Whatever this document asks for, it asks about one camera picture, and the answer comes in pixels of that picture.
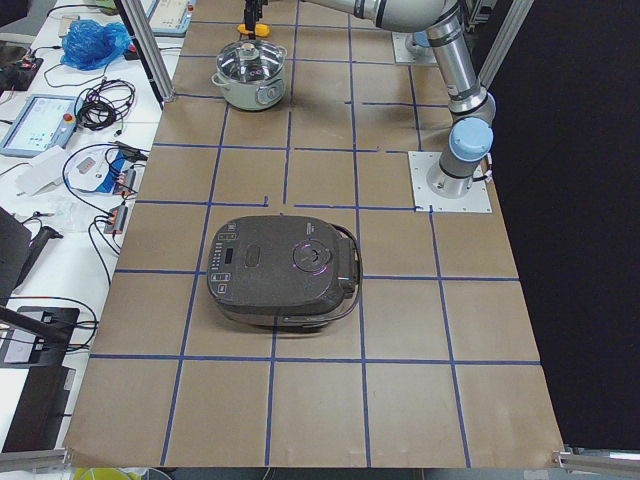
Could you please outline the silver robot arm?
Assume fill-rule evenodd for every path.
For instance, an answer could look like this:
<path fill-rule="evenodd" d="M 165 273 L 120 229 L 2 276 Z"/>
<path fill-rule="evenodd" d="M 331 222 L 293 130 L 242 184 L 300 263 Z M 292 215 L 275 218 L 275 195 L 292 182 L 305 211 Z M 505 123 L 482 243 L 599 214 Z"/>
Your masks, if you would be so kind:
<path fill-rule="evenodd" d="M 429 49 L 426 30 L 436 23 L 442 1 L 312 1 L 331 10 L 370 20 L 377 28 L 404 35 L 404 48 L 414 55 Z"/>
<path fill-rule="evenodd" d="M 456 1 L 372 0 L 320 1 L 320 6 L 371 21 L 399 33 L 424 31 L 447 88 L 453 124 L 438 164 L 427 174 L 432 191 L 444 198 L 465 196 L 474 172 L 491 150 L 496 113 L 493 96 L 474 70 Z"/>

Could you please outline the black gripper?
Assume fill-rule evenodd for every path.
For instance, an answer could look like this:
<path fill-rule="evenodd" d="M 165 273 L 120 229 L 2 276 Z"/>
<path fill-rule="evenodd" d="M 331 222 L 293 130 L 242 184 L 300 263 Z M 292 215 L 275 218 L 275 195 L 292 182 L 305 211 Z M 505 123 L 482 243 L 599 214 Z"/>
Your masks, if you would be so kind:
<path fill-rule="evenodd" d="M 248 35 L 255 35 L 256 25 L 262 18 L 263 0 L 246 0 L 244 6 L 244 25 Z"/>

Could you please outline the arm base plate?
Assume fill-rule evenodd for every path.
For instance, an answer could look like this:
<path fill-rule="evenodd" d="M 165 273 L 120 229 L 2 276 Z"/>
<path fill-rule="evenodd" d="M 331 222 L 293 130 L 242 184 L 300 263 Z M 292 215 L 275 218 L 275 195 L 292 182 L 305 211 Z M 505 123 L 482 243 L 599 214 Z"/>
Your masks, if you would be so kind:
<path fill-rule="evenodd" d="M 436 67 L 437 61 L 431 48 L 427 33 L 392 33 L 395 63 L 398 65 L 418 65 Z"/>
<path fill-rule="evenodd" d="M 487 183 L 475 181 L 481 168 L 477 167 L 472 177 L 453 178 L 441 170 L 440 156 L 440 152 L 408 152 L 414 209 L 425 213 L 490 214 Z"/>

